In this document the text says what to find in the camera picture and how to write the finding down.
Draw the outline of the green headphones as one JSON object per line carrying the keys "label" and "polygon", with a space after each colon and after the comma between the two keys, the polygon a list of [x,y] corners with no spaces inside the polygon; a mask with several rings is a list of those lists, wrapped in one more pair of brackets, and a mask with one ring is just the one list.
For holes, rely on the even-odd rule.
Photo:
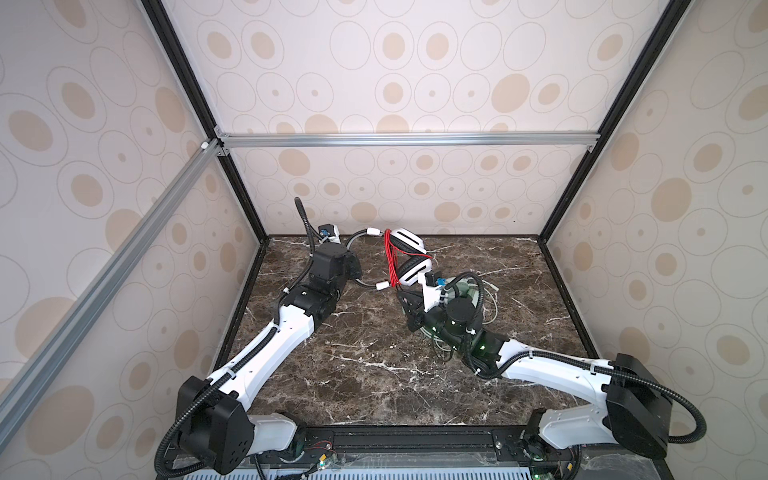
{"label": "green headphones", "polygon": [[483,294],[485,291],[480,288],[475,278],[471,276],[452,277],[446,280],[446,284],[442,288],[440,303],[447,305],[456,298],[468,298],[476,307],[480,301],[480,296]]}

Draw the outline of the white black headphones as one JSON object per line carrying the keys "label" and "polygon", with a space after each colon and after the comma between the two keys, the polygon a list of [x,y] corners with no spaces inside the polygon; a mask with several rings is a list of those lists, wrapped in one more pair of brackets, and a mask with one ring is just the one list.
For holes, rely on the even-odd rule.
{"label": "white black headphones", "polygon": [[387,261],[387,276],[384,281],[368,284],[362,279],[355,282],[367,289],[377,291],[387,288],[410,287],[418,280],[420,273],[430,272],[433,257],[427,252],[423,239],[407,229],[379,230],[373,227],[360,230],[346,242],[349,250],[361,237],[381,237]]}

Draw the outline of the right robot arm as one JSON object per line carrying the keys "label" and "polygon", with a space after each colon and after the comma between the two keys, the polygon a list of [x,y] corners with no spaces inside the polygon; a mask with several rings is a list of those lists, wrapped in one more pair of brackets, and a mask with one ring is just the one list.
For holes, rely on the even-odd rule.
{"label": "right robot arm", "polygon": [[532,457],[549,446],[615,444],[645,458],[663,459],[671,444],[692,444],[707,432],[701,411],[658,383],[635,357],[583,359],[542,350],[484,329],[479,298],[454,288],[400,291],[412,331],[444,343],[479,379],[530,382],[570,394],[583,406],[539,409],[522,439]]}

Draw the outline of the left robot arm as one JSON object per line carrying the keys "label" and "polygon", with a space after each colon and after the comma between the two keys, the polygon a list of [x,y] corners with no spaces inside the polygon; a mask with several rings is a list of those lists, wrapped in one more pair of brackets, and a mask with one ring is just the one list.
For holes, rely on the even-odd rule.
{"label": "left robot arm", "polygon": [[331,225],[315,229],[302,201],[295,205],[308,238],[308,262],[279,295],[272,321],[242,351],[207,378],[192,376],[180,387],[176,419],[154,458],[164,479],[204,468],[227,475],[265,452],[289,462],[304,454],[305,428],[298,420],[279,413],[251,419],[248,412],[276,369],[336,310],[361,266]]}

